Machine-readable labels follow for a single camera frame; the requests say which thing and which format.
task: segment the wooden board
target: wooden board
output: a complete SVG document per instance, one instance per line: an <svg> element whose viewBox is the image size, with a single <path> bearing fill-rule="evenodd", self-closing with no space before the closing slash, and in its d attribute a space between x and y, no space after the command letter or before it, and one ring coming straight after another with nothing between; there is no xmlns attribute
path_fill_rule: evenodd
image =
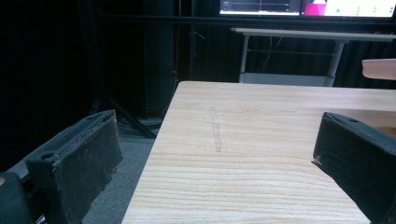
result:
<svg viewBox="0 0 396 224"><path fill-rule="evenodd" d="M365 77L396 80L396 59L363 60L361 64Z"/></svg>
<svg viewBox="0 0 396 224"><path fill-rule="evenodd" d="M123 223L370 223L311 163L324 111L395 134L396 91L182 82Z"/></svg>

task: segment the light wood tabletop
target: light wood tabletop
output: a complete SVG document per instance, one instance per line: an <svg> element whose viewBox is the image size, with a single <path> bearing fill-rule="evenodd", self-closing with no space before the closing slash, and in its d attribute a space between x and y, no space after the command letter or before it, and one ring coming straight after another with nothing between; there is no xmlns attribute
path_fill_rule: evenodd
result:
<svg viewBox="0 0 396 224"><path fill-rule="evenodd" d="M370 223L311 163L325 111L396 136L396 91L180 83L123 223Z"/></svg>

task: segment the metal stand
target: metal stand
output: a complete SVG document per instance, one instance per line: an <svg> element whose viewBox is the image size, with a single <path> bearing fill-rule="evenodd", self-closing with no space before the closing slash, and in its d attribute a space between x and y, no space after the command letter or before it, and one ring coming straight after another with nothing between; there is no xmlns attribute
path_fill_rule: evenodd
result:
<svg viewBox="0 0 396 224"><path fill-rule="evenodd" d="M91 0L78 1L79 21L84 39L85 51L87 54L88 68L91 77L93 104L92 113L97 113L106 109L114 108L122 114L139 132L147 138L155 138L156 135L137 118L131 115L115 100L106 95L104 74L101 64L101 54L99 52L98 39L96 36L95 9L92 8Z"/></svg>
<svg viewBox="0 0 396 224"><path fill-rule="evenodd" d="M239 73L239 83L244 83L244 80L245 80L245 69L246 69L246 64L247 64L248 40L249 39L250 39L250 35L245 35L245 37L244 37L244 49L242 50L241 71Z"/></svg>
<svg viewBox="0 0 396 224"><path fill-rule="evenodd" d="M330 63L329 73L324 79L323 86L324 87L332 87L332 84L335 80L335 74L337 72L338 64L340 63L341 55L343 54L344 45L347 44L347 41L336 41L334 54L332 55L332 62Z"/></svg>

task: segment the black backdrop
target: black backdrop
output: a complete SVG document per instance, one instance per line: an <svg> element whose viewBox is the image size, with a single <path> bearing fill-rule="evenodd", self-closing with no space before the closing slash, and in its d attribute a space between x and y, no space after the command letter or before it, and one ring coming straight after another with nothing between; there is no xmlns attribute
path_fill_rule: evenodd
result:
<svg viewBox="0 0 396 224"><path fill-rule="evenodd" d="M147 0L147 3L155 7L156 1ZM173 1L173 4L174 16L178 17L179 1ZM218 17L217 1L182 0L180 4L181 16ZM98 6L108 14L144 14L143 0L100 0ZM135 20L140 22L103 26L99 38L117 43L107 48L108 55L104 56L106 63L111 65L106 68L110 74L105 79L106 91L129 102L130 106L126 107L137 110L138 114L146 114L148 83L144 68L145 49L141 45L145 39L136 30L142 31L148 22L145 18ZM235 18L234 24L239 26L241 23ZM260 20L248 25L281 28L278 26L282 24L283 21ZM294 23L284 24L292 28ZM175 54L170 63L177 69L175 78L237 82L243 38L229 30L234 26L232 21L227 25L173 25ZM315 30L318 27L312 24L311 28L305 28ZM375 25L368 27L375 30ZM342 23L334 23L331 28L346 30ZM252 45L266 49L269 39L253 39ZM328 53L332 41L285 38L278 47ZM395 81L371 80L361 75L361 60L395 58L395 54L394 42L347 44L334 86L396 89ZM89 114L92 93L85 55L75 1L0 1L0 170L7 169L53 135ZM248 69L254 71L267 55L249 57L252 60L249 60ZM283 61L285 58L273 54L266 69L281 74L315 75L326 70L329 58L290 56L287 66L279 66Z"/></svg>

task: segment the white desk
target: white desk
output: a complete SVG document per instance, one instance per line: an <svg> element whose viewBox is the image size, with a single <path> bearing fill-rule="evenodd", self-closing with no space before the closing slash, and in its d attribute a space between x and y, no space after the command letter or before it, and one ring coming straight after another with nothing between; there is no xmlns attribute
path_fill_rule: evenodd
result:
<svg viewBox="0 0 396 224"><path fill-rule="evenodd" d="M396 91L181 82L123 223L370 223L311 163L323 112L396 136Z"/></svg>
<svg viewBox="0 0 396 224"><path fill-rule="evenodd" d="M293 31L293 30L265 30L265 29L248 29L248 28L232 28L232 31L242 34L244 39L244 48L242 51L242 63L239 74L239 82L249 82L247 76L252 79L262 80L261 82L275 84L290 84L292 78L296 76L288 75L263 75L255 73L246 73L246 60L248 54L248 41L251 36L279 36L292 38L310 38L310 39L329 39L335 41L335 48L332 55L332 62L326 77L318 76L299 76L300 80L295 82L296 85L321 85L331 87L334 83L335 73L340 62L344 45L351 40L357 41L381 41L391 42L396 35L373 35L373 34L351 34L351 33L331 33L331 32L311 32L311 31Z"/></svg>

